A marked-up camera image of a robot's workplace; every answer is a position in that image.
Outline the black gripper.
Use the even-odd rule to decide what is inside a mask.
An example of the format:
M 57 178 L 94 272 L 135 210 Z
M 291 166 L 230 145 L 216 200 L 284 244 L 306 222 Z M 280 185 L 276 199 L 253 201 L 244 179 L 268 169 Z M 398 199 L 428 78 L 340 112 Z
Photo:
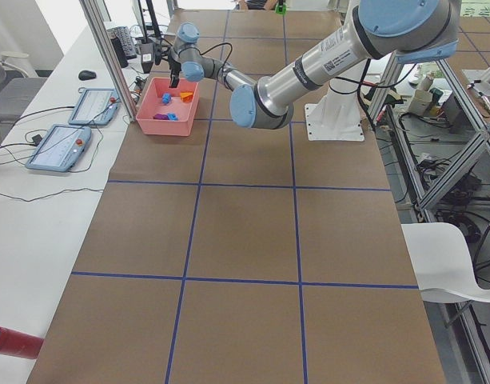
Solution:
M 178 56 L 174 52 L 171 45 L 164 42 L 156 42 L 153 48 L 154 64 L 159 66 L 162 61 L 167 61 L 170 70 L 169 88 L 178 87 L 181 73 L 181 63 L 178 61 Z

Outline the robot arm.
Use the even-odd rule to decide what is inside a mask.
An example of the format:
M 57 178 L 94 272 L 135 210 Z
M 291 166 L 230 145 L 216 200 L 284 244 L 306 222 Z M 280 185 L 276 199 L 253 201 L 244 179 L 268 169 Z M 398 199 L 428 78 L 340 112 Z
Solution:
M 227 62 L 202 55 L 200 33 L 182 23 L 169 48 L 170 84 L 210 78 L 231 90 L 229 110 L 241 127 L 279 129 L 292 119 L 293 103 L 365 59 L 394 53 L 400 64 L 452 56 L 458 44 L 459 1 L 360 1 L 337 31 L 272 77 L 255 81 Z

